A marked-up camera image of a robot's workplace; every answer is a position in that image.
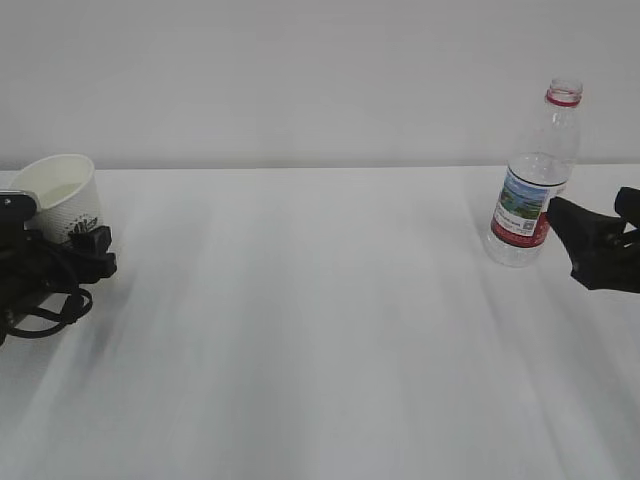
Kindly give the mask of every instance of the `white table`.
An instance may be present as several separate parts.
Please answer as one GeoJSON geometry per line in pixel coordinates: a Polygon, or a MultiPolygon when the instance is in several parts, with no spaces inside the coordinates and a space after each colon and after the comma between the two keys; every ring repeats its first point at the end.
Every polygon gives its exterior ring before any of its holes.
{"type": "Polygon", "coordinates": [[[553,234],[493,264],[503,174],[99,172],[120,270],[0,349],[0,479],[637,480],[640,295],[586,291],[553,234]]]}

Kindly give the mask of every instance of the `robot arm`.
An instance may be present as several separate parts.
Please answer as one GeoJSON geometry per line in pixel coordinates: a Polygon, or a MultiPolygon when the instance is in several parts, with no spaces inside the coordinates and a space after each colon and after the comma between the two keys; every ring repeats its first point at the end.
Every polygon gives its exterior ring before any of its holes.
{"type": "Polygon", "coordinates": [[[589,290],[640,293],[640,190],[621,188],[615,211],[619,217],[608,217],[556,197],[547,218],[571,258],[573,278],[589,290]],[[628,225],[634,229],[625,232],[628,225]]]}
{"type": "Polygon", "coordinates": [[[28,192],[0,191],[0,344],[7,335],[43,338],[75,323],[93,306],[91,294],[81,285],[97,283],[116,271],[115,255],[107,253],[109,227],[70,234],[66,243],[57,245],[38,230],[25,229],[37,211],[38,201],[28,192]],[[52,294],[66,295],[60,312],[40,308],[52,294]],[[27,315],[53,326],[21,330],[17,325],[27,315]]]}

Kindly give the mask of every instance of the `black cable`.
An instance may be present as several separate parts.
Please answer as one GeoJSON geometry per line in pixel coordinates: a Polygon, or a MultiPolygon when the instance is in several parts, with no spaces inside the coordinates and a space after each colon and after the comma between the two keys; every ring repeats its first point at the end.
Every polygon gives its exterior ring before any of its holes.
{"type": "Polygon", "coordinates": [[[63,255],[60,253],[62,247],[51,244],[46,240],[32,241],[31,244],[37,248],[40,248],[46,254],[50,255],[51,258],[54,259],[56,264],[60,266],[62,270],[64,270],[69,280],[69,284],[62,287],[54,287],[52,285],[49,285],[46,287],[45,292],[67,294],[67,300],[60,310],[60,313],[52,312],[51,310],[39,307],[16,310],[16,313],[33,315],[51,322],[56,322],[57,325],[54,325],[51,328],[45,330],[30,331],[22,330],[10,325],[3,325],[0,327],[0,330],[3,330],[8,335],[12,335],[18,338],[37,339],[54,335],[64,329],[67,325],[75,323],[79,318],[82,318],[84,315],[89,313],[89,311],[91,311],[91,308],[93,307],[93,297],[91,296],[90,292],[83,288],[80,288],[78,277],[75,271],[69,265],[69,262],[65,260],[63,255]]]}

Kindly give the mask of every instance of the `plastic water bottle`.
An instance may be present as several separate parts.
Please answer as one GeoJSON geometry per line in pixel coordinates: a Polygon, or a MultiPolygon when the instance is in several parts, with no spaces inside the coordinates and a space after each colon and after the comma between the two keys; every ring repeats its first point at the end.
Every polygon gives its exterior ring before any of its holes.
{"type": "Polygon", "coordinates": [[[496,262],[524,267],[540,254],[549,231],[549,200],[564,190],[576,163],[582,84],[551,82],[533,131],[511,158],[485,249],[496,262]]]}

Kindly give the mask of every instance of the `white paper cup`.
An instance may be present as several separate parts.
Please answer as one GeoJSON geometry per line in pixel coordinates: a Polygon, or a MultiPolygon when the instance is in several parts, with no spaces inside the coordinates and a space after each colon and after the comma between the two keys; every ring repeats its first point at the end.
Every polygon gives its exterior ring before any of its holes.
{"type": "Polygon", "coordinates": [[[32,192],[40,208],[27,223],[54,243],[69,240],[103,224],[95,166],[84,155],[54,155],[21,170],[11,188],[32,192]]]}

